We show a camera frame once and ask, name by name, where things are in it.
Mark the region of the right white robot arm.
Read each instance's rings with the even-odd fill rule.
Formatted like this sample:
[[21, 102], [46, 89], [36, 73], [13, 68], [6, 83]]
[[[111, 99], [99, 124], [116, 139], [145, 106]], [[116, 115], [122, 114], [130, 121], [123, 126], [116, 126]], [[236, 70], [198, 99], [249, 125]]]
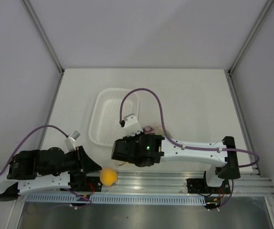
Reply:
[[140, 134], [114, 142], [111, 158], [137, 167], [150, 167], [169, 161], [188, 161], [210, 165], [204, 172], [202, 187], [214, 192], [225, 180], [241, 177], [235, 147], [227, 149], [225, 137], [217, 143], [189, 143], [161, 135]]

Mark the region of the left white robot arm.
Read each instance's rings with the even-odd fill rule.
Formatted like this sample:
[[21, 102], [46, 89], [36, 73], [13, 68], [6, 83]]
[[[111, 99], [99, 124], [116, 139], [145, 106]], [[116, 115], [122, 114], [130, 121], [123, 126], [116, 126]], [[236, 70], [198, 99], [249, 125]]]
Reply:
[[11, 159], [5, 171], [0, 172], [0, 201], [53, 189], [101, 191], [99, 179], [87, 176], [101, 170], [82, 146], [68, 153], [58, 147], [21, 151]]

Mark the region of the clear zip top bag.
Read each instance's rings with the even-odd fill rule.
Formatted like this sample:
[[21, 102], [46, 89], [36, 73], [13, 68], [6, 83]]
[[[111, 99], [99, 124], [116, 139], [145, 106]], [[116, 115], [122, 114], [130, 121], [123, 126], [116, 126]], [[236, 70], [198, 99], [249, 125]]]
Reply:
[[151, 133], [151, 135], [161, 135], [161, 136], [169, 136], [169, 137], [172, 137], [171, 133], [168, 131], [168, 129], [166, 127], [163, 127], [162, 124], [159, 124], [159, 123], [152, 123], [152, 124], [149, 124], [149, 125], [145, 125], [145, 126], [150, 126], [152, 127], [155, 132], [154, 133]]

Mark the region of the orange fruit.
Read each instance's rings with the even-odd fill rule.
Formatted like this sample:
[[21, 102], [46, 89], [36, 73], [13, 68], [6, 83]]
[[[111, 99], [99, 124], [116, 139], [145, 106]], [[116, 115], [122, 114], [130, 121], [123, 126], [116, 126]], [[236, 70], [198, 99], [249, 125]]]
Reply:
[[109, 167], [105, 167], [100, 172], [100, 181], [104, 186], [111, 186], [118, 180], [117, 172]]

